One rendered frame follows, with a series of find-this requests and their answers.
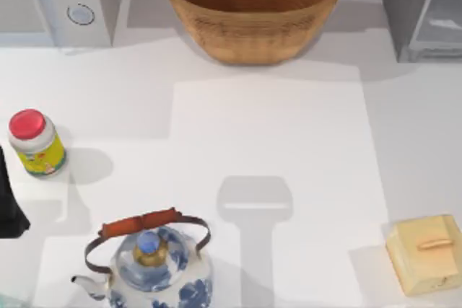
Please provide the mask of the woven brown basket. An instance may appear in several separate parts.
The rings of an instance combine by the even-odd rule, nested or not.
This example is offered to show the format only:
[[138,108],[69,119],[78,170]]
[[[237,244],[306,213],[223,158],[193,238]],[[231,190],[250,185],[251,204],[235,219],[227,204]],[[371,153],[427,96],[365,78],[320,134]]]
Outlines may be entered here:
[[211,58],[268,66],[297,56],[321,32],[338,0],[169,0]]

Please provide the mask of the blue and white kettle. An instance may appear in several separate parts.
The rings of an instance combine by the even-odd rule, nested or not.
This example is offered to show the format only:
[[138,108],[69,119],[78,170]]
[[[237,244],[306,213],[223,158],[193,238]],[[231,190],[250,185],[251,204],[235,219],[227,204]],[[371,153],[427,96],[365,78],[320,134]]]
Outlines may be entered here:
[[109,265],[85,262],[104,280],[72,276],[71,282],[95,301],[108,301],[110,308],[210,308],[214,276],[204,248],[212,234],[195,241],[174,229],[174,223],[209,226],[175,208],[103,224],[85,247],[85,257],[109,239],[123,238]]

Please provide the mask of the round microwave knob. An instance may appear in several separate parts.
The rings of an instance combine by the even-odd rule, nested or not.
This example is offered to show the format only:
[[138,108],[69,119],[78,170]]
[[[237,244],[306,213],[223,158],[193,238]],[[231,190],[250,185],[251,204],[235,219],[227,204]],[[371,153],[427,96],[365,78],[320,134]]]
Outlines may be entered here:
[[84,4],[69,6],[66,10],[67,17],[76,25],[87,26],[95,21],[95,13]]

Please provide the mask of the red-lidded yellow jar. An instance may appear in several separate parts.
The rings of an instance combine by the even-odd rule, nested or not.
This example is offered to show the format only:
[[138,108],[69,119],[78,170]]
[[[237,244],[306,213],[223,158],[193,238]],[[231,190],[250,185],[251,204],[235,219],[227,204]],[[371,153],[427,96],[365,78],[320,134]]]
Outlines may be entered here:
[[66,150],[51,119],[36,109],[15,113],[8,124],[9,143],[25,170],[34,177],[58,172]]

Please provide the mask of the pale wooden box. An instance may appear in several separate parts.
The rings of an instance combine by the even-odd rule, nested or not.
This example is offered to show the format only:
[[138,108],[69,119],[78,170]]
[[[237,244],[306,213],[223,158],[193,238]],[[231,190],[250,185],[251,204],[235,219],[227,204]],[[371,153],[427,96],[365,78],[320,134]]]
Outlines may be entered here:
[[450,214],[395,223],[385,247],[406,296],[462,287],[462,231]]

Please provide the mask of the pale microwave oven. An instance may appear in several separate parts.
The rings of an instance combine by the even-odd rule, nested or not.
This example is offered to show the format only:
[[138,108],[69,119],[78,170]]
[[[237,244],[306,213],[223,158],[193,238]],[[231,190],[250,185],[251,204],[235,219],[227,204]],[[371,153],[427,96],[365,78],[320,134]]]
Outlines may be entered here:
[[[95,13],[91,25],[69,20],[69,6]],[[105,48],[113,44],[121,0],[0,0],[0,47]]]

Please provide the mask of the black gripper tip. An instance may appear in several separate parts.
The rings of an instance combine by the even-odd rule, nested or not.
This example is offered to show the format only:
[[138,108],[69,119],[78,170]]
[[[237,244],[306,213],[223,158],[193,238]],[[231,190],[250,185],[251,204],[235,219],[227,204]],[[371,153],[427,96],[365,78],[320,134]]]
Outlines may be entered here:
[[0,239],[16,239],[30,228],[10,184],[4,151],[0,146]]

